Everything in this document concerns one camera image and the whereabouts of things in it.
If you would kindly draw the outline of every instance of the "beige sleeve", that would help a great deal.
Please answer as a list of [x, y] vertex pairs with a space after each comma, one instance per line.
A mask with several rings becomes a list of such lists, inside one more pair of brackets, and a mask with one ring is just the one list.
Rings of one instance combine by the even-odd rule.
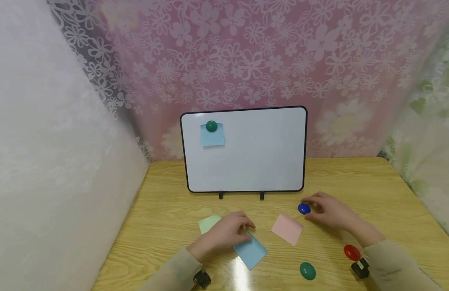
[[194, 276], [201, 267], [186, 248], [181, 248], [138, 291], [191, 291]]
[[382, 291], [442, 290], [410, 255], [389, 240], [365, 247], [364, 254], [370, 275]]

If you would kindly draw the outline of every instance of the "green floral curtain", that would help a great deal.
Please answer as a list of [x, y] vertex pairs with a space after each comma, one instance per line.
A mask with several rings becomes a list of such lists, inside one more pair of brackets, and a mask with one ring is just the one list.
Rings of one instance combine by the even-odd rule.
[[449, 29], [409, 98], [383, 154], [449, 235]]

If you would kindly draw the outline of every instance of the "red magnet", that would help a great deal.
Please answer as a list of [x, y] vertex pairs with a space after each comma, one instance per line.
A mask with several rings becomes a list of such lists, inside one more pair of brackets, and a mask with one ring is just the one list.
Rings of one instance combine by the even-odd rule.
[[353, 245], [345, 245], [344, 246], [344, 254], [350, 260], [353, 260], [353, 261], [360, 260], [360, 251]]

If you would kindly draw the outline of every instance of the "fabric backdrop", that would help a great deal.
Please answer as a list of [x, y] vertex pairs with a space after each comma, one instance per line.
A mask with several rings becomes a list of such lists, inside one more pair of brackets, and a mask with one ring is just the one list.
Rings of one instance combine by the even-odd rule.
[[88, 291], [148, 163], [45, 1], [0, 0], [0, 291]]
[[449, 30], [415, 84], [384, 154], [449, 234]]
[[372, 156], [449, 0], [50, 0], [115, 117], [157, 160], [183, 112], [304, 105], [307, 156]]

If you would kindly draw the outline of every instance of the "pink floral curtain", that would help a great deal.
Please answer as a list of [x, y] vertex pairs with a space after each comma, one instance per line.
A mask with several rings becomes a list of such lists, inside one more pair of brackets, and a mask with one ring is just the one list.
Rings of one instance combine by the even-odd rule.
[[449, 21], [449, 0], [83, 6], [100, 20], [94, 49], [114, 53], [99, 90], [123, 90], [107, 106], [129, 110], [156, 160], [183, 158], [184, 112], [292, 105], [308, 110], [308, 157], [374, 156]]

